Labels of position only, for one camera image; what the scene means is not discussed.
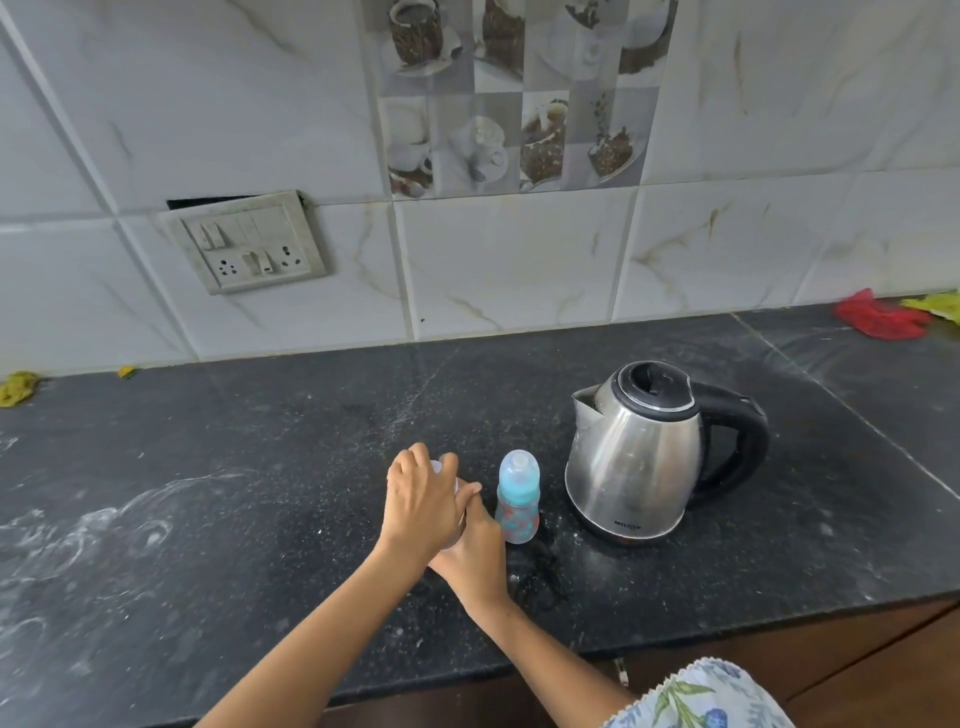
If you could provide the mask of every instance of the backsplash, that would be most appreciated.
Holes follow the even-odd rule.
[[[0,0],[0,25],[0,370],[960,283],[960,0]],[[327,278],[209,296],[156,218],[285,189]]]

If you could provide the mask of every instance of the red cloth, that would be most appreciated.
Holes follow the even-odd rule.
[[[932,320],[926,311],[878,301],[870,288],[857,291],[838,303],[833,313],[858,331],[887,341],[919,339]]]

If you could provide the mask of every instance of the electrical socket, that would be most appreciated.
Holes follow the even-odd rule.
[[[326,275],[297,192],[187,207],[162,219],[211,294]]]

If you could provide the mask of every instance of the floral dress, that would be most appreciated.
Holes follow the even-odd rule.
[[[612,717],[603,728],[794,728],[746,670],[697,660]]]

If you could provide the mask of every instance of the yellow cloth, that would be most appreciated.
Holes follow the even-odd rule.
[[[33,372],[14,372],[0,384],[0,407],[13,407],[28,399],[39,381]]]
[[[907,308],[919,308],[929,311],[934,316],[952,321],[960,326],[960,291],[952,293],[931,293],[921,299],[903,299],[900,305]]]

